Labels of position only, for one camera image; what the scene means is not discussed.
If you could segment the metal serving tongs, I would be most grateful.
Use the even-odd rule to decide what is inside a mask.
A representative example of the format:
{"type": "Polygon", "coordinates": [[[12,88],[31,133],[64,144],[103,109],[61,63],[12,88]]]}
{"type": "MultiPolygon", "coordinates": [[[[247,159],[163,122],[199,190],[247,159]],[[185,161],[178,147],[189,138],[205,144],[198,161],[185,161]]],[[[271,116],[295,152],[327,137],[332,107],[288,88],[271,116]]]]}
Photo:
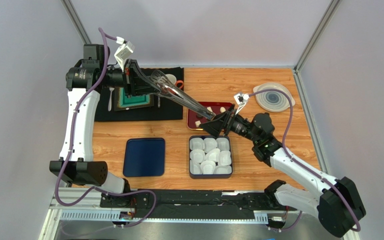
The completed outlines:
{"type": "Polygon", "coordinates": [[[201,103],[175,86],[160,70],[155,70],[149,77],[149,84],[156,89],[159,97],[169,99],[183,107],[192,110],[207,120],[212,120],[216,114],[208,110],[201,103]]]}

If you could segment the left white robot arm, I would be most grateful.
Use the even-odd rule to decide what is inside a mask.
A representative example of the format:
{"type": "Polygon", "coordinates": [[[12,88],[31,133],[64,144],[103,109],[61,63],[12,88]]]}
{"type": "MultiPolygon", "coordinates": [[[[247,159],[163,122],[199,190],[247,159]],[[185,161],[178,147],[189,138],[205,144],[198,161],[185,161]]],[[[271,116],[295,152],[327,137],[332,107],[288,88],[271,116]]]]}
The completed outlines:
{"type": "Polygon", "coordinates": [[[57,182],[96,187],[103,192],[125,194],[130,185],[110,173],[105,161],[94,161],[93,131],[96,110],[104,88],[124,88],[127,96],[153,94],[146,76],[134,59],[124,69],[108,69],[102,60],[80,59],[66,76],[68,118],[66,134],[58,160],[49,163],[57,182]]]}

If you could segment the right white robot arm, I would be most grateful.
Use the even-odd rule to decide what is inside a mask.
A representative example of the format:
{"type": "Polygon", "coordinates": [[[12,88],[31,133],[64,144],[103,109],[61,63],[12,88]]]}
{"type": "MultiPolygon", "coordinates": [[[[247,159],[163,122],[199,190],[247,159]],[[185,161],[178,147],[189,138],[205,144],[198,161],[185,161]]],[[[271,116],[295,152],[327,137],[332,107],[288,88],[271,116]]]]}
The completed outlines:
{"type": "Polygon", "coordinates": [[[349,231],[361,230],[360,220],[366,215],[366,209],[356,184],[346,176],[337,178],[318,170],[294,155],[274,137],[275,127],[268,113],[258,113],[248,121],[226,111],[199,127],[213,137],[227,136],[232,132],[250,140],[257,160],[285,173],[304,187],[298,189],[284,181],[268,186],[269,195],[279,205],[317,218],[337,238],[349,231]]]}

